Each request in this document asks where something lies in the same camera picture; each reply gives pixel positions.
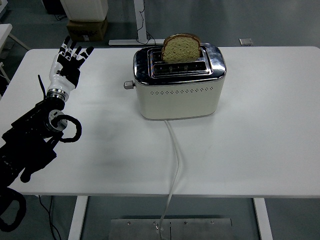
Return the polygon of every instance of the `white power cord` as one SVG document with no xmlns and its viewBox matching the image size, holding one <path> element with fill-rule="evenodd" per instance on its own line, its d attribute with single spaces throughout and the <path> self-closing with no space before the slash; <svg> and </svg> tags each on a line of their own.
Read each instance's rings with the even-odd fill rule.
<svg viewBox="0 0 320 240">
<path fill-rule="evenodd" d="M 169 192 L 169 196 L 168 196 L 168 199 L 166 201 L 166 205 L 165 205 L 165 209 L 164 209 L 164 212 L 160 218 L 160 222 L 159 222 L 159 237 L 160 239 L 162 240 L 162 236 L 161 236 L 161 226 L 162 226 L 162 222 L 165 218 L 165 215 L 168 211 L 168 207 L 169 207 L 169 203 L 170 203 L 170 200 L 171 200 L 171 197 L 172 197 L 172 194 L 174 192 L 174 189 L 177 185 L 177 179 L 178 179 L 178 175 L 179 175 L 179 172 L 180 172 L 180 166 L 181 166 L 181 156 L 180 156 L 180 152 L 179 152 L 179 148 L 178 148 L 178 142 L 177 142 L 177 139 L 176 139 L 176 136 L 175 136 L 175 133 L 174 131 L 172 130 L 172 127 L 170 125 L 170 123 L 165 120 L 164 121 L 165 124 L 166 124 L 166 127 L 168 128 L 169 130 L 169 133 L 170 133 L 170 136 L 172 138 L 172 142 L 173 142 L 173 146 L 174 146 L 174 150 L 175 150 L 175 154 L 176 154 L 176 158 L 177 158 L 177 169 L 176 169 L 176 172 L 175 172 L 175 176 L 174 176 L 174 180 L 173 180 L 173 183 L 172 183 L 172 186 L 171 186 L 171 189 L 170 189 L 170 192 Z"/>
</svg>

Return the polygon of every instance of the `table surface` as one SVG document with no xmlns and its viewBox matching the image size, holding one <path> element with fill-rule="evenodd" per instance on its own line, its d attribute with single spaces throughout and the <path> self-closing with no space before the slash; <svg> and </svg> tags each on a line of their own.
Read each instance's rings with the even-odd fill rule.
<svg viewBox="0 0 320 240">
<path fill-rule="evenodd" d="M 177 160 L 163 121 L 139 113 L 133 80 L 138 48 L 95 49 L 81 67 L 63 112 L 80 120 L 78 142 L 59 143 L 57 158 L 25 194 L 152 196 L 169 193 Z M 320 49 L 221 47 L 227 74 L 215 113 L 172 120 L 181 152 L 179 196 L 320 197 Z M 25 55 L 0 101 L 0 132 L 41 101 L 57 49 Z M 70 124 L 64 137 L 73 136 Z"/>
</svg>

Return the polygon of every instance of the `floor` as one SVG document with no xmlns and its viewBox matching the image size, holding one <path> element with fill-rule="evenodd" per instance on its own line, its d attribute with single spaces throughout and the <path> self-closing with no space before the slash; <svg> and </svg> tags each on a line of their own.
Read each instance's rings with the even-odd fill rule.
<svg viewBox="0 0 320 240">
<path fill-rule="evenodd" d="M 104 40 L 81 42 L 84 48 L 109 48 L 109 40 L 136 38 L 133 0 L 108 0 L 108 6 Z M 145 0 L 146 28 L 155 39 L 189 32 L 218 47 L 240 47 L 239 38 L 251 38 L 254 46 L 320 48 L 319 12 L 318 0 Z M 68 35 L 68 19 L 57 20 L 48 14 L 40 0 L 29 0 L 27 4 L 10 0 L 0 21 L 12 24 L 11 33 L 31 49 L 58 49 Z M 15 43 L 8 51 L 2 61 L 11 79 L 26 50 Z M 53 239 L 39 198 L 25 198 L 27 213 L 21 225 L 13 232 L 0 232 L 0 239 Z M 50 197 L 41 199 L 49 207 Z M 53 198 L 52 221 L 64 240 L 69 235 L 75 203 L 75 196 Z M 160 217 L 165 203 L 164 197 L 90 197 L 81 239 L 107 240 L 110 219 Z M 320 239 L 320 199 L 270 198 L 266 199 L 266 207 L 274 240 Z M 3 218 L 10 222 L 16 209 L 13 204 Z M 173 197 L 167 215 L 231 218 L 235 240 L 260 239 L 253 201 L 248 198 Z"/>
</svg>

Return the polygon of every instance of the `cream toaster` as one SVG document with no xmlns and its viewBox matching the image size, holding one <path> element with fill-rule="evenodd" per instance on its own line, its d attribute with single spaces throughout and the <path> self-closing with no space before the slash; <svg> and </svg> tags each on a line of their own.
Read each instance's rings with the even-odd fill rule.
<svg viewBox="0 0 320 240">
<path fill-rule="evenodd" d="M 134 81 L 139 110 L 151 120 L 194 118 L 214 113 L 226 76 L 226 64 L 219 48 L 201 43 L 196 61 L 165 63 L 162 45 L 138 50 L 133 57 Z"/>
</svg>

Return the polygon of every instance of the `robot finger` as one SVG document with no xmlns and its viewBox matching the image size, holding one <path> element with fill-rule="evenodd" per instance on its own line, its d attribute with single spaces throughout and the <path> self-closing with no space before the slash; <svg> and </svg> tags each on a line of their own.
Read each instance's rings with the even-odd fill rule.
<svg viewBox="0 0 320 240">
<path fill-rule="evenodd" d="M 70 36 L 67 36 L 59 49 L 59 54 L 61 54 L 62 56 L 66 54 L 67 45 L 69 41 L 70 41 Z"/>
<path fill-rule="evenodd" d="M 89 55 L 93 52 L 93 50 L 94 50 L 94 47 L 90 46 L 79 55 L 78 61 L 77 61 L 78 68 L 81 67 L 81 65 L 85 62 L 85 60 L 89 57 Z"/>
<path fill-rule="evenodd" d="M 76 41 L 73 41 L 73 42 L 71 43 L 71 46 L 69 47 L 69 49 L 68 49 L 67 52 L 65 53 L 65 58 L 66 58 L 67 60 L 69 60 L 69 61 L 70 61 L 70 59 L 71 59 L 71 55 L 72 55 L 72 52 L 73 52 L 76 44 L 77 44 L 77 42 L 76 42 Z"/>
<path fill-rule="evenodd" d="M 75 52 L 73 53 L 73 55 L 72 55 L 72 57 L 71 57 L 71 59 L 70 59 L 70 63 L 71 63 L 71 64 L 75 64 L 75 65 L 77 64 L 78 54 L 80 53 L 81 49 L 82 49 L 82 47 L 79 46 L 79 47 L 75 50 Z"/>
</svg>

